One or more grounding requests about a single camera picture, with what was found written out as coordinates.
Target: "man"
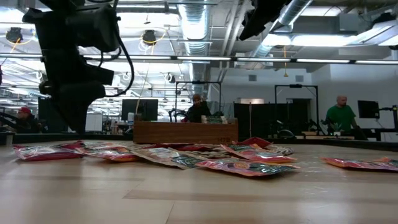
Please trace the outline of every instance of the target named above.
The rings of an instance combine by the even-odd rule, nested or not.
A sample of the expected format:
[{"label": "man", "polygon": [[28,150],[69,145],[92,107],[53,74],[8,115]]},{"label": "man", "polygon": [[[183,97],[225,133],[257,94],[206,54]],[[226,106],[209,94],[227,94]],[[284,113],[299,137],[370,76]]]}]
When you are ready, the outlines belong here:
[{"label": "man", "polygon": [[211,113],[209,107],[207,107],[207,102],[205,100],[202,101],[199,94],[195,94],[193,96],[193,106],[187,112],[188,122],[201,123],[202,115],[210,116]]},{"label": "man", "polygon": [[337,96],[337,104],[328,110],[326,118],[331,121],[331,126],[335,131],[349,133],[351,125],[354,129],[358,127],[355,122],[355,114],[347,105],[347,96]]},{"label": "man", "polygon": [[32,112],[28,107],[21,107],[18,111],[17,118],[20,120],[17,122],[17,133],[39,133],[40,124],[32,115]]}]

